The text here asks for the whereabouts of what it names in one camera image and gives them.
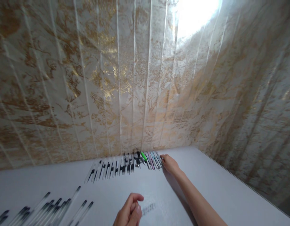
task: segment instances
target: marble pattern wall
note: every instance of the marble pattern wall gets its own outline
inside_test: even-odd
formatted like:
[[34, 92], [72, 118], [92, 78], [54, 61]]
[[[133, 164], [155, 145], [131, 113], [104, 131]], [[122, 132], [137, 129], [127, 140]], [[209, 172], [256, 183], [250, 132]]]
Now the marble pattern wall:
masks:
[[0, 0], [0, 170], [188, 145], [290, 195], [290, 1]]

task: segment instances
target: hand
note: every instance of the hand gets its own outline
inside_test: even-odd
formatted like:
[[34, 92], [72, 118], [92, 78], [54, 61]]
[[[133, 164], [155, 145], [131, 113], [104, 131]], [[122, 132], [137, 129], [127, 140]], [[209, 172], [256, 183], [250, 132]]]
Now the hand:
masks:
[[142, 195], [130, 193], [123, 208], [118, 212], [113, 226], [138, 226], [142, 217], [142, 210], [138, 201], [143, 200]]
[[162, 162], [166, 170], [171, 173], [173, 176], [180, 172], [180, 168], [177, 164], [177, 162], [168, 154], [160, 155], [162, 158]]

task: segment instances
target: white table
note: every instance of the white table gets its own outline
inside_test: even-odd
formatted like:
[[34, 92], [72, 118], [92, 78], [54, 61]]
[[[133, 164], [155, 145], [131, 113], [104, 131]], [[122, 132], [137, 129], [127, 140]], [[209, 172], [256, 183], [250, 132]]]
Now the white table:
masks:
[[[197, 189], [228, 225], [290, 225], [290, 218], [195, 147], [158, 151], [178, 162]], [[94, 201], [81, 225], [112, 225], [131, 192], [145, 200], [142, 208], [156, 208], [142, 217], [140, 225], [193, 225], [194, 219], [181, 190], [166, 172], [134, 168], [130, 175], [84, 184], [93, 160], [0, 171], [0, 214], [9, 209], [7, 225], [24, 206], [35, 207], [50, 191], [47, 200], [71, 198], [81, 190], [66, 214], [67, 225], [82, 202]]]

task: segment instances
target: green pen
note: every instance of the green pen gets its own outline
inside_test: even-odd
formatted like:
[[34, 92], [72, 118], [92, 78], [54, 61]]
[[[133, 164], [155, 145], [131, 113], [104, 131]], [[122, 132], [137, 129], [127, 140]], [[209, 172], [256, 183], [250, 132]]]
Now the green pen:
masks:
[[144, 159], [145, 159], [145, 161], [147, 162], [146, 155], [145, 155], [143, 152], [141, 152], [141, 155], [143, 156], [143, 158], [144, 158]]

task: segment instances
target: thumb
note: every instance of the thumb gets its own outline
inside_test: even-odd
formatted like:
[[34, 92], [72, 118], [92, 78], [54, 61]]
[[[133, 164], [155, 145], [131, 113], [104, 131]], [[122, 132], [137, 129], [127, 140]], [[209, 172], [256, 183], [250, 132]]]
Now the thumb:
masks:
[[137, 206], [135, 207], [134, 211], [130, 216], [127, 226], [136, 226], [137, 223], [141, 220], [141, 217], [142, 217], [141, 206], [137, 204]]

